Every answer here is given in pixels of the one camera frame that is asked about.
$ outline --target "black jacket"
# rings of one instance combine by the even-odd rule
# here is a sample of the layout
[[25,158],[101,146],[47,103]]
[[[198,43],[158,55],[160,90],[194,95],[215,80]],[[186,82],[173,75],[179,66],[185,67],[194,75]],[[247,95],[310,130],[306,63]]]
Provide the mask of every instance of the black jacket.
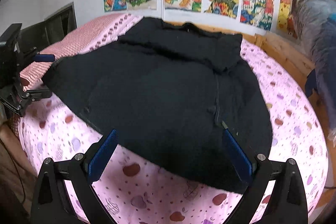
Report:
[[143,18],[117,42],[55,63],[52,92],[102,134],[189,180],[243,193],[222,148],[222,120],[269,155],[272,127],[242,36]]

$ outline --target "pink bedsheet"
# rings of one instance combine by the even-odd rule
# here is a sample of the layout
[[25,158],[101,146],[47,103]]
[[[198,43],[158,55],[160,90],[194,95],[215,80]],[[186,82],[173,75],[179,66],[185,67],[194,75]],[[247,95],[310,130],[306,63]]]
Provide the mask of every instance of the pink bedsheet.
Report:
[[[319,121],[298,84],[275,60],[245,40],[241,56],[257,76],[270,112],[273,143],[269,158],[286,161],[293,157],[298,162],[311,213],[328,171]],[[56,95],[28,107],[19,123],[19,136],[37,172],[46,157],[68,160],[100,139]],[[71,183],[66,185],[76,213],[87,221]],[[261,218],[273,186],[274,182],[270,182],[252,222]],[[241,198],[171,174],[119,145],[93,187],[120,224],[223,223]]]

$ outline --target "cable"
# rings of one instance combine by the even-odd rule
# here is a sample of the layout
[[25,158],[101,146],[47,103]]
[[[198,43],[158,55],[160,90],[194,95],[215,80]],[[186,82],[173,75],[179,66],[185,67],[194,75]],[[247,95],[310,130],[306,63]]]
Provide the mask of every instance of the cable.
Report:
[[19,171],[18,171],[18,169],[17,169],[17,167],[16,167],[16,164],[15,164],[15,162],[14,162],[14,160],[13,160],[11,154],[8,152],[8,150],[7,150],[6,146],[4,145],[4,143],[2,142],[2,140],[0,140],[0,143],[1,143],[2,146],[6,149],[8,155],[9,155],[10,159],[12,160],[12,162],[13,162],[13,164],[14,164],[14,167],[15,167],[15,169],[16,169],[17,175],[18,175],[18,177],[19,177],[19,180],[20,180],[20,183],[21,183],[21,186],[22,186],[23,200],[22,200],[21,204],[23,204],[23,203],[26,201],[26,191],[25,191],[25,188],[24,188],[24,186],[23,186],[23,183],[22,183],[22,180],[21,180]]

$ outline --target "plastic cover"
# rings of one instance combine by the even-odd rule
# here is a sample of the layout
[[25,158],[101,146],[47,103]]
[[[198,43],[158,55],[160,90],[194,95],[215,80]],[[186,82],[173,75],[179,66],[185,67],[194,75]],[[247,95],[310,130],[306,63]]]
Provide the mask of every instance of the plastic cover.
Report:
[[315,63],[316,83],[329,117],[328,139],[336,145],[336,0],[293,0],[295,31]]

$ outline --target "metal screw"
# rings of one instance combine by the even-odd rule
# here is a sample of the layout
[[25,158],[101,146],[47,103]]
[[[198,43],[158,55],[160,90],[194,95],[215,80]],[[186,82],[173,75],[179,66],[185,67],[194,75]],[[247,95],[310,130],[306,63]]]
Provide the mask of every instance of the metal screw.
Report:
[[294,159],[289,159],[288,162],[289,162],[291,165],[295,165],[295,164],[296,164],[296,162],[295,162]]
[[48,164],[49,162],[51,162],[51,158],[46,158],[46,159],[43,161],[43,163],[45,163],[45,164]]
[[84,157],[84,155],[82,153],[78,153],[75,155],[75,160],[81,160]]
[[257,158],[261,161],[266,159],[266,156],[264,154],[258,154]]

